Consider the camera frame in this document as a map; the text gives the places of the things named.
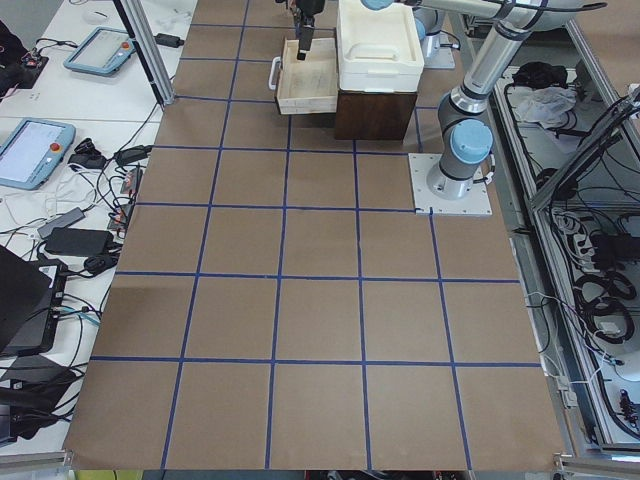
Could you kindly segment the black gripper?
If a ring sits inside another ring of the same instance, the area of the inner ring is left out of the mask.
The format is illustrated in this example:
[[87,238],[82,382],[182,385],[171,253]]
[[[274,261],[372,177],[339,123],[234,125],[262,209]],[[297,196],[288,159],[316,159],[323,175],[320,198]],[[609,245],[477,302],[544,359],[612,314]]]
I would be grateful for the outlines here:
[[323,12],[325,0],[291,0],[289,6],[294,12],[301,14],[297,26],[297,59],[304,61],[307,53],[311,49],[315,32],[315,20],[313,16]]

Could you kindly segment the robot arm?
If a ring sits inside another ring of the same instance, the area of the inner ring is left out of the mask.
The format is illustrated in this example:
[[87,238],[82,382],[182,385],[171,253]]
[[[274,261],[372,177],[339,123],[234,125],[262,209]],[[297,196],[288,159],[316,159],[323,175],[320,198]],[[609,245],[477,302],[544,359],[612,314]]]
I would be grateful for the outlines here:
[[603,1],[407,1],[409,7],[443,10],[490,19],[492,29],[460,85],[438,109],[444,151],[427,174],[429,190],[446,200],[464,198],[488,157],[493,134],[483,120],[488,97],[520,46],[535,31],[559,28],[581,12],[604,8]]

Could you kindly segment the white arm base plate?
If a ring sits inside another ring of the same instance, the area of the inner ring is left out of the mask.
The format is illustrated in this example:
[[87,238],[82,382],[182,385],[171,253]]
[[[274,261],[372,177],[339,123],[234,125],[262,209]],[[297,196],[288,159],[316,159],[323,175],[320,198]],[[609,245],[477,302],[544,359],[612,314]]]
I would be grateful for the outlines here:
[[478,166],[472,178],[453,180],[440,169],[440,154],[408,155],[414,212],[429,216],[490,217],[488,187]]

